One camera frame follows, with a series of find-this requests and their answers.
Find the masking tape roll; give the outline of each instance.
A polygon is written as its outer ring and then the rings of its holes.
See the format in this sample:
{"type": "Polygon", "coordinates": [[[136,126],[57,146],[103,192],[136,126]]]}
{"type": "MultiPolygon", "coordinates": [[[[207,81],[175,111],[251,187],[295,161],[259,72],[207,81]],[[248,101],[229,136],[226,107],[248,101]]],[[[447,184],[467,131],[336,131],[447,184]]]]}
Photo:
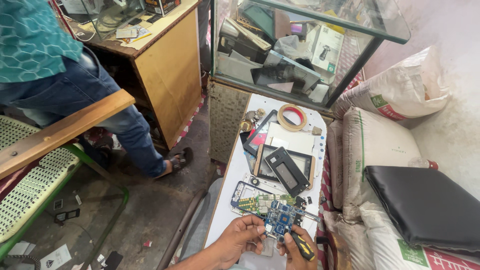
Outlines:
{"type": "Polygon", "coordinates": [[[279,110],[276,115],[278,122],[280,123],[281,126],[283,126],[286,130],[288,131],[299,131],[302,129],[306,124],[307,124],[307,115],[300,109],[299,107],[293,105],[293,104],[285,104],[283,105],[279,110]],[[300,124],[299,125],[293,125],[290,123],[287,123],[285,121],[285,118],[283,117],[283,112],[284,111],[292,111],[296,113],[300,117],[300,124]]]}

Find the blue jeans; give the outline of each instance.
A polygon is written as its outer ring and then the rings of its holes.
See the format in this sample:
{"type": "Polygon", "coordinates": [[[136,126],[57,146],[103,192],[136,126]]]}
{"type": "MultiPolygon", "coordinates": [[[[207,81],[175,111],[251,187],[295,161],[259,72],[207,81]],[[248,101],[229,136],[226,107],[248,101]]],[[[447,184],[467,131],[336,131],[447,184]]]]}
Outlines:
{"type": "MultiPolygon", "coordinates": [[[[21,83],[0,83],[0,104],[21,109],[45,127],[120,90],[88,49],[75,62],[63,57],[64,73],[21,83]]],[[[97,126],[117,135],[132,161],[150,177],[167,165],[154,148],[150,127],[135,106],[120,111],[97,126]]]]}

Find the glass showcase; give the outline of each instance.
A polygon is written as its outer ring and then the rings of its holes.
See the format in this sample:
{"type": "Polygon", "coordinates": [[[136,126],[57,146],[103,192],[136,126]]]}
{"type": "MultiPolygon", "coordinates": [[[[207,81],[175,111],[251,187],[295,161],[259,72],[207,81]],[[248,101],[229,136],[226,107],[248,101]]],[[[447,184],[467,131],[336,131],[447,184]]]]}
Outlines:
{"type": "Polygon", "coordinates": [[[215,0],[212,75],[327,110],[383,40],[410,31],[394,0],[215,0]]]}
{"type": "Polygon", "coordinates": [[[81,0],[101,39],[145,13],[144,0],[81,0]]]}

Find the black leather case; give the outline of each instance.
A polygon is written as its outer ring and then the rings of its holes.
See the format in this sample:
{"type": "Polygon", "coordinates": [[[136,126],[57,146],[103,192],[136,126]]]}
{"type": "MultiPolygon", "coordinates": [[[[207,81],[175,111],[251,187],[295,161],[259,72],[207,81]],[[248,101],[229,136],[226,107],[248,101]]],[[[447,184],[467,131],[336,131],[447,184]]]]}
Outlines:
{"type": "Polygon", "coordinates": [[[445,174],[367,166],[365,176],[407,243],[480,250],[480,202],[445,174]]]}

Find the white workbench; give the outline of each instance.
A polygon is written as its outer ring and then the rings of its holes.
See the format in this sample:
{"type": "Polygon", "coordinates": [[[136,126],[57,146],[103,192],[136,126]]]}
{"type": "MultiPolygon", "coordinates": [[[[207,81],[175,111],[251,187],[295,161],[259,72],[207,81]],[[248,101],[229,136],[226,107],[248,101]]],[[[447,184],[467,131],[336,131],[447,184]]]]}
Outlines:
{"type": "MultiPolygon", "coordinates": [[[[258,108],[263,108],[268,115],[271,110],[279,110],[281,106],[287,104],[273,98],[267,98],[257,94],[252,94],[250,101],[247,105],[247,111],[256,110],[258,108]]],[[[318,214],[319,211],[319,198],[320,198],[320,188],[322,184],[322,169],[323,169],[323,160],[325,154],[325,145],[326,145],[326,131],[327,127],[323,121],[321,115],[311,109],[300,107],[305,114],[307,115],[307,124],[303,128],[304,131],[312,130],[314,126],[317,126],[322,129],[321,136],[314,136],[315,143],[313,149],[318,151],[318,157],[315,162],[316,171],[320,173],[313,180],[313,188],[307,189],[301,193],[301,196],[312,198],[312,204],[307,205],[306,211],[312,214],[318,214]]],[[[224,182],[220,195],[218,197],[218,202],[216,209],[213,214],[211,221],[210,229],[207,233],[207,239],[205,242],[205,247],[211,245],[218,237],[222,234],[223,230],[230,224],[230,222],[239,217],[240,215],[232,212],[230,201],[232,194],[235,191],[237,183],[242,180],[242,177],[245,173],[250,173],[247,160],[244,155],[244,150],[242,147],[241,140],[237,135],[236,143],[233,149],[233,154],[230,157],[230,161],[227,166],[227,171],[225,172],[224,182]]],[[[302,228],[306,229],[312,239],[315,237],[316,232],[316,223],[310,219],[304,218],[302,228]]],[[[287,257],[280,257],[277,250],[274,250],[273,257],[266,257],[257,255],[252,252],[245,252],[239,261],[239,264],[245,266],[251,270],[282,270],[285,269],[287,257]]]]}

